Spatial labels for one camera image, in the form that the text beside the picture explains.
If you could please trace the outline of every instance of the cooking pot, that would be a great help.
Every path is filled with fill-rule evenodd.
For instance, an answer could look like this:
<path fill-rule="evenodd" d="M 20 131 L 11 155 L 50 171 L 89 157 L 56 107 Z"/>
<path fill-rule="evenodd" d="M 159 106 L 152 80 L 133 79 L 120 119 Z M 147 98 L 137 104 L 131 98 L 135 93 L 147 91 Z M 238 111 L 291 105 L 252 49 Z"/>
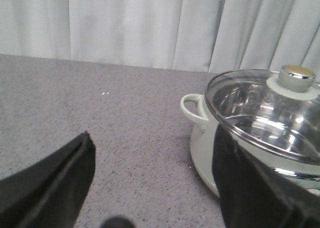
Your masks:
<path fill-rule="evenodd" d="M 218 125 L 275 172 L 319 194 L 320 88 L 315 78 L 311 70 L 295 65 L 280 72 L 235 70 L 215 76 L 204 95 L 181 99 L 181 111 L 194 122 L 194 166 L 216 195 L 212 167 Z M 197 114 L 187 102 L 196 104 Z"/>

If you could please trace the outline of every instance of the white handle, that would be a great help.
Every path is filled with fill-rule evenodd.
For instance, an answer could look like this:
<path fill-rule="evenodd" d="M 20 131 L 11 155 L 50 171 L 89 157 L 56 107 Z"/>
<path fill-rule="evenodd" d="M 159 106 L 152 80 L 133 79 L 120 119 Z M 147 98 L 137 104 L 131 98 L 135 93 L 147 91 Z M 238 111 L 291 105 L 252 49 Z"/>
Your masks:
<path fill-rule="evenodd" d="M 180 100 L 180 108 L 185 117 L 187 117 L 190 121 L 196 123 L 200 127 L 201 131 L 205 132 L 209 120 L 200 115 L 192 113 L 185 106 L 186 102 L 194 102 L 198 105 L 202 97 L 202 94 L 187 94 Z"/>

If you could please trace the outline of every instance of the white backdrop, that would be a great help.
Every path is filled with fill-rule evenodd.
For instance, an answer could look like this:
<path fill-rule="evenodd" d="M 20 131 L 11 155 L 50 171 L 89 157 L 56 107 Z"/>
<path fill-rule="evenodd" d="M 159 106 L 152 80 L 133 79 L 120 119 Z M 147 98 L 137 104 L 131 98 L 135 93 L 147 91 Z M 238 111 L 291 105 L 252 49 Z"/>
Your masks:
<path fill-rule="evenodd" d="M 0 54 L 318 73 L 319 24 L 320 0 L 0 0 Z"/>

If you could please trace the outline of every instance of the glass lid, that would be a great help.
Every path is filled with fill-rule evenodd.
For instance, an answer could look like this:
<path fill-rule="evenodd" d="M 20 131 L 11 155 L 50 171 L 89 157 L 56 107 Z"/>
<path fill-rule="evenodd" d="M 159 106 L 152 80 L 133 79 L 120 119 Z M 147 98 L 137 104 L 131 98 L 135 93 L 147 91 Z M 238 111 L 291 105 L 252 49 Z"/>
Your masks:
<path fill-rule="evenodd" d="M 205 101 L 215 118 L 274 154 L 320 165 L 320 89 L 301 66 L 236 70 L 214 77 Z"/>

